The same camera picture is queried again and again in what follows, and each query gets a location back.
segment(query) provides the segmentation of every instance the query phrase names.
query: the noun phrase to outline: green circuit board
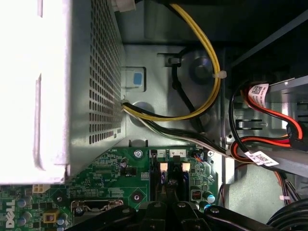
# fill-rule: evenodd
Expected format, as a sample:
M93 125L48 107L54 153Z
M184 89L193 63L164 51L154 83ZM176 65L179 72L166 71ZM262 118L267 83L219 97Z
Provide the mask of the green circuit board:
M138 209L141 203L150 200L149 169L153 150L163 152L163 156L158 156L160 162L172 161L171 152L185 151L181 161L190 163L190 189L217 194L215 165L210 158L207 162L198 162L192 155L196 151L194 147L114 148L95 159L67 184L52 185L45 193L33 193L32 185L1 186L0 231L64 230L80 222L72 212L76 201L90 201L90 204L100 201L105 210L120 204ZM142 153L141 157L135 156L136 151ZM25 198L31 201L20 207L20 200ZM45 218L52 217L46 216L50 213L55 217L65 215L65 224L58 225L56 220L46 222ZM20 217L25 217L24 214L30 215L30 219L20 226Z

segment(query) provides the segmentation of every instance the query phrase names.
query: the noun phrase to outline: perforated metal grille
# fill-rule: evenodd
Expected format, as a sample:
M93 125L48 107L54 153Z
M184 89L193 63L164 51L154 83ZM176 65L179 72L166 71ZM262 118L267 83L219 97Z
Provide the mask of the perforated metal grille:
M106 0L91 1L89 144L121 132L121 47Z

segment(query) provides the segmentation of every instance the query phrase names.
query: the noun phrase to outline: white wire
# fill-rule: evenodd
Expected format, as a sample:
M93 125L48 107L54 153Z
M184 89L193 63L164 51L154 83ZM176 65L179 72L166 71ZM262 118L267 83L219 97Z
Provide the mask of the white wire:
M188 138L188 137L169 135L169 134L166 134L166 133L157 131L156 129L154 129L153 127L149 126L147 123L145 123L143 119L141 119L141 118L139 118L139 117L133 115L132 113L130 113L130 112L127 111L126 109L123 109L123 111L126 112L127 114L129 114L130 116L132 116L132 117L138 119L138 120L139 120L140 122L142 122L148 129L150 129L151 131L153 131L153 132L155 132L155 133L157 133L157 134L159 134L159 135L162 135L162 136L164 136L164 137L167 137L167 138L173 139L173 140L178 140L178 141L182 141L182 142L188 141L188 142L190 142L190 143L195 143L195 144L198 144L198 145L200 145L200 146L202 146L202 147L205 147L205 148L208 149L208 150L211 150L211 151L213 151L213 152L215 152L215 153L218 153L218 154L222 155L222 156L225 157L225 158L232 158L232 157L228 156L228 155L225 154L225 153L222 153L222 152L217 151L215 148L213 148L212 146L210 146L210 145L208 145L207 143L204 143L204 142L202 142L202 141L195 140L195 139L191 139L191 138Z

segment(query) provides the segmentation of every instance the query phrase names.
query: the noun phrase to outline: motherboard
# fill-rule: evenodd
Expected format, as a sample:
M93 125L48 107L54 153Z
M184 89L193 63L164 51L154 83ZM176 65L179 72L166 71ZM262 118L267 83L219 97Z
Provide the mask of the motherboard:
M189 165L183 170L189 201L200 210L215 204L215 163L204 151L191 146L114 148L65 185L2 185L0 231L63 231L119 205L138 209L154 193L154 154L162 164L178 157ZM161 171L163 182L167 175Z

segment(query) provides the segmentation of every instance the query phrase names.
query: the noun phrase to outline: sticker label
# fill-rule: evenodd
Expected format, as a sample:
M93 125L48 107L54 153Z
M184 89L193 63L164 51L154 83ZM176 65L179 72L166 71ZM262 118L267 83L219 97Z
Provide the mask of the sticker label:
M255 101L259 106L261 107L266 107L265 106L265 96L266 93L269 89L269 84L268 83L262 83L262 84L258 84L253 86L250 90L249 90L249 97L251 97L253 99L253 101Z
M157 150L157 158L165 158L165 157L166 157L166 150L165 149Z
M250 152L246 152L244 153L249 159L251 159L253 162L255 162L257 165L262 165L263 163L257 159L256 157L254 157L254 155Z
M270 158L268 155L266 155L262 151L253 153L253 156L257 158L259 161L261 161L267 167L279 164L277 161L273 160L272 158Z
M170 157L179 155L181 158L186 157L186 149L170 149Z

